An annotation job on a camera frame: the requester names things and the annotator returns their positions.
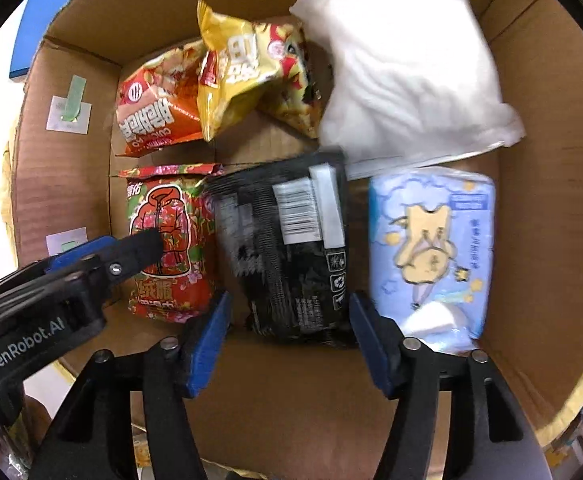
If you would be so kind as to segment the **red floral snack bag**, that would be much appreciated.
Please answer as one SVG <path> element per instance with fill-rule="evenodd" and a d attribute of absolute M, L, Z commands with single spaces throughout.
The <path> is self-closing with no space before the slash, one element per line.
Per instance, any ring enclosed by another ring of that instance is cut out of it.
<path fill-rule="evenodd" d="M 156 229 L 163 254 L 134 278 L 128 308 L 142 318 L 184 324 L 203 314 L 220 284 L 214 206 L 206 180 L 219 164 L 122 170 L 128 232 Z"/>

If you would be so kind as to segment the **black snack bag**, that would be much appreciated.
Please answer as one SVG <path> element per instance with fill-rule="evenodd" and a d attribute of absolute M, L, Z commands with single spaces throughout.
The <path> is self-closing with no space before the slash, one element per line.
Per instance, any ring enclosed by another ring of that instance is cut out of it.
<path fill-rule="evenodd" d="M 318 150 L 213 177 L 216 232 L 265 338 L 350 348 L 346 157 Z"/>

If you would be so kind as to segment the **orange snack bag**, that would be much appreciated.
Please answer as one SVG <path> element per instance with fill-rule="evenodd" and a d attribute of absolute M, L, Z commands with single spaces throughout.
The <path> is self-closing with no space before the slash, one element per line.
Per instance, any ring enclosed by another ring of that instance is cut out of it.
<path fill-rule="evenodd" d="M 205 55 L 200 39 L 182 44 L 145 62 L 119 84 L 116 124 L 124 156 L 139 158 L 202 138 L 197 96 Z"/>

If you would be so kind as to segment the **light blue tissue pack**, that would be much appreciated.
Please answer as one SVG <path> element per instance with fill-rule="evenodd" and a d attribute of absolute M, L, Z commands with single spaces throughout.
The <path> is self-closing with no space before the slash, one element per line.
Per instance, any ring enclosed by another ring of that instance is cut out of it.
<path fill-rule="evenodd" d="M 436 352 L 473 350 L 488 311 L 495 184 L 443 167 L 369 181 L 369 293 Z"/>

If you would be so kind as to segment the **yellow snack bag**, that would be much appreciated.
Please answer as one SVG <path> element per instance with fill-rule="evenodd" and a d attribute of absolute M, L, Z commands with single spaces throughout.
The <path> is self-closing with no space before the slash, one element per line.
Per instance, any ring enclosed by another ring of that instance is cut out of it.
<path fill-rule="evenodd" d="M 315 139 L 321 96 L 301 26 L 234 18 L 202 0 L 197 18 L 206 47 L 197 96 L 203 139 L 211 141 L 252 110 Z"/>

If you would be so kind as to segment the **white soft plastic pack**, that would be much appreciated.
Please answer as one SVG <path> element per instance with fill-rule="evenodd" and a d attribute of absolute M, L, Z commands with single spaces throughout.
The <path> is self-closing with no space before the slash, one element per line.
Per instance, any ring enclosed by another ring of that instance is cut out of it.
<path fill-rule="evenodd" d="M 320 141 L 351 180 L 455 162 L 525 135 L 469 0 L 297 0 L 308 40 L 331 59 Z"/>

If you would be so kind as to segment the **blue green milk carton box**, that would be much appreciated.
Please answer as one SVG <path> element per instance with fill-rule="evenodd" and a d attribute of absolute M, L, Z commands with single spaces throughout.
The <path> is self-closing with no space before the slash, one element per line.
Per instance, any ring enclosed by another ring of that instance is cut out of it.
<path fill-rule="evenodd" d="M 70 0 L 11 200 L 162 252 L 34 478 L 546 479 L 583 407 L 583 0 Z"/>

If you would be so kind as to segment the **blue cushion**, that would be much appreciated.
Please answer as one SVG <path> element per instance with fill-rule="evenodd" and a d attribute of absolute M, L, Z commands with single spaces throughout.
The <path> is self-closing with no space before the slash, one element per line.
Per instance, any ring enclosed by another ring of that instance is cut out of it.
<path fill-rule="evenodd" d="M 26 78 L 38 45 L 56 14 L 70 0 L 28 0 L 18 27 L 9 67 L 9 78 Z"/>

